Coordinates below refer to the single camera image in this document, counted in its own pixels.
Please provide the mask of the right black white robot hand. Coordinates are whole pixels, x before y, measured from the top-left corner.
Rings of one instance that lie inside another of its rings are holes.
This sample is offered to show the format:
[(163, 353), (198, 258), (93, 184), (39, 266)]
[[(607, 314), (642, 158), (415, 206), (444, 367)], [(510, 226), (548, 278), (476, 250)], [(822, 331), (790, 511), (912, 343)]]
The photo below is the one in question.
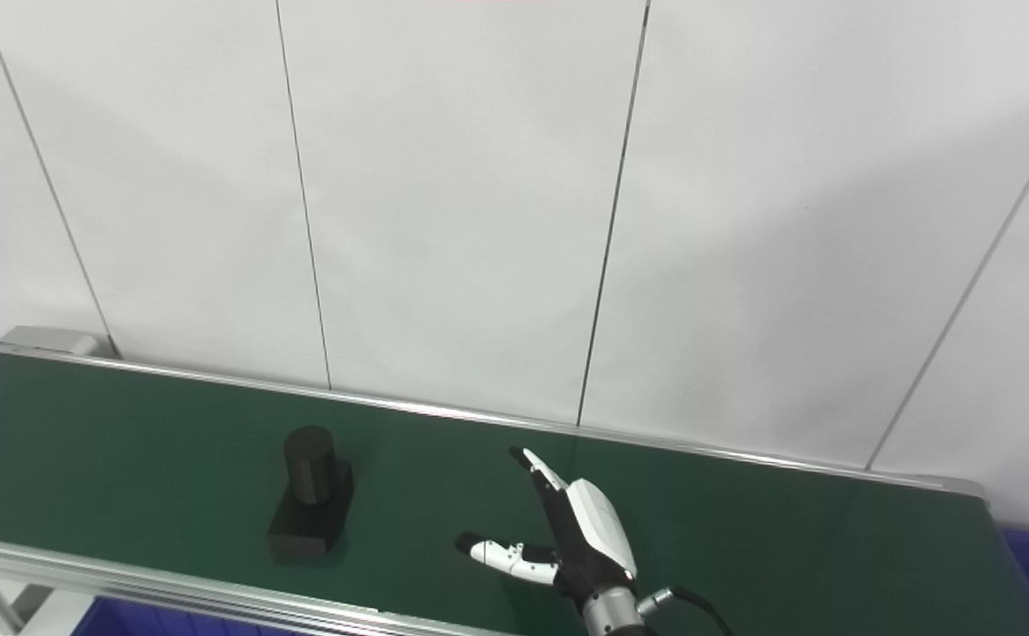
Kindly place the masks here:
[(463, 532), (455, 547), (514, 579), (553, 587), (579, 608), (611, 589), (634, 592), (638, 567), (620, 519), (603, 492), (586, 479), (564, 481), (527, 448), (511, 447), (510, 454), (531, 479), (554, 546), (503, 542)]

